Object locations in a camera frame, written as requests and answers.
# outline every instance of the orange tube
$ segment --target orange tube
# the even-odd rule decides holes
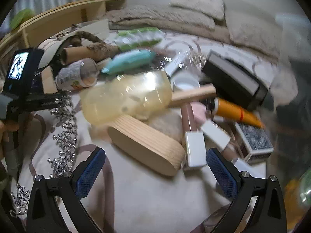
[[[224,99],[215,98],[211,103],[211,110],[213,115],[222,116],[259,128],[265,127],[265,125],[253,113]]]

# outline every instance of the silver jewelry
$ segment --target silver jewelry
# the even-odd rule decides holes
[[[51,164],[53,174],[50,178],[60,177],[64,172],[72,171],[75,159],[76,159],[76,147],[77,147],[77,124],[75,117],[75,110],[73,109],[73,103],[71,96],[64,95],[59,101],[59,107],[51,110],[51,114],[55,115],[62,122],[62,127],[65,129],[57,136],[53,136],[56,140],[56,144],[61,148],[59,152],[60,157],[48,162]],[[30,191],[26,191],[25,187],[22,187],[19,183],[16,183],[17,196],[11,193],[12,199],[16,211],[10,210],[10,215],[17,217],[18,215],[26,215],[28,209],[28,203],[30,198]]]

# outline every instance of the metal bolt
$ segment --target metal bolt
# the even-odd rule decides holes
[[[64,172],[64,177],[65,178],[69,178],[70,176],[71,176],[71,174],[72,174],[72,172],[69,172],[69,171],[67,171],[67,172]]]
[[[42,178],[43,178],[42,175],[38,175],[38,176],[36,177],[36,181],[40,181],[40,180],[42,180]]]
[[[271,175],[271,176],[270,176],[270,179],[271,179],[272,181],[277,181],[277,177],[274,176],[274,175]]]
[[[249,177],[249,172],[247,172],[247,171],[243,171],[243,172],[241,172],[241,174],[242,174],[242,176],[244,178],[248,178]]]

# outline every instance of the green balloon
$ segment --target green balloon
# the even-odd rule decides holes
[[[35,13],[31,9],[21,10],[15,15],[15,17],[10,22],[11,31],[34,16]]]

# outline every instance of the pink object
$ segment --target pink object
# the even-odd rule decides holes
[[[192,111],[194,115],[194,120],[197,125],[197,127],[201,127],[203,123],[206,121],[206,107],[204,104],[199,103],[199,102],[192,102]]]

